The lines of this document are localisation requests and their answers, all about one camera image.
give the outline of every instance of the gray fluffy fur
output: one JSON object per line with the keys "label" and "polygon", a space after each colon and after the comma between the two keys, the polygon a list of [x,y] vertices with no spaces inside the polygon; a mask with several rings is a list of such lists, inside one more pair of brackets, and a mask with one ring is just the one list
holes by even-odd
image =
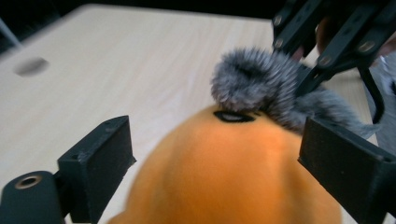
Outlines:
{"label": "gray fluffy fur", "polygon": [[363,124],[349,105],[322,87],[294,96],[300,64],[282,53],[236,49],[215,68],[212,96],[220,106],[235,111],[263,111],[288,130],[302,133],[307,117],[326,119],[363,138],[378,125]]}

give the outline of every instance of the white tabletop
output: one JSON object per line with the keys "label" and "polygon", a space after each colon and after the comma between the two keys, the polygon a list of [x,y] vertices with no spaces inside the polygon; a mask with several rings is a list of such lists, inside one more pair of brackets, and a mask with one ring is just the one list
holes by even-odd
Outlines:
{"label": "white tabletop", "polygon": [[[269,21],[134,7],[88,5],[0,55],[0,188],[57,159],[101,122],[128,115],[132,166],[103,214],[122,210],[139,166],[171,129],[214,104],[210,79],[222,54],[271,50]],[[313,53],[306,59],[313,63]],[[22,74],[42,58],[47,67]],[[357,73],[328,84],[370,122]]]}

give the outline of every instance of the wooden table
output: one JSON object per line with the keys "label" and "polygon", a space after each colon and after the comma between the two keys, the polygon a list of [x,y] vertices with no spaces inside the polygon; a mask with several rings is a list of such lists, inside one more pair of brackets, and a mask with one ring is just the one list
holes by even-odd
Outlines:
{"label": "wooden table", "polygon": [[[136,171],[171,129],[214,103],[210,79],[223,53],[271,50],[269,21],[133,7],[80,7],[0,56],[0,187],[57,159],[101,122],[128,115],[134,155],[101,223],[124,206]],[[313,63],[313,53],[306,59]],[[42,58],[35,74],[21,70]],[[355,71],[327,84],[370,122]]]}

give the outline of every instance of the orange plush toy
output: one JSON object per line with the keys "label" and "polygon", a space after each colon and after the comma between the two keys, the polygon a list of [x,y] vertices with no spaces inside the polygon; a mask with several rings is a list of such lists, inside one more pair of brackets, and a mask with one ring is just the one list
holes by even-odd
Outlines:
{"label": "orange plush toy", "polygon": [[153,150],[111,224],[341,223],[340,205],[297,162],[304,120],[359,123],[331,92],[295,98],[298,64],[258,49],[224,57],[212,81],[217,101]]}

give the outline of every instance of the stuffed toy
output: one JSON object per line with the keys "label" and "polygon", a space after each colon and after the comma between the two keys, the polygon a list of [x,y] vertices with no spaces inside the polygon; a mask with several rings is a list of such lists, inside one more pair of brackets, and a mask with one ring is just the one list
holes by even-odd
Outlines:
{"label": "stuffed toy", "polygon": [[217,103],[165,136],[110,223],[341,223],[339,203],[297,162],[304,121],[364,137],[377,127],[323,88],[296,99],[298,67],[259,49],[226,54],[212,79]]}

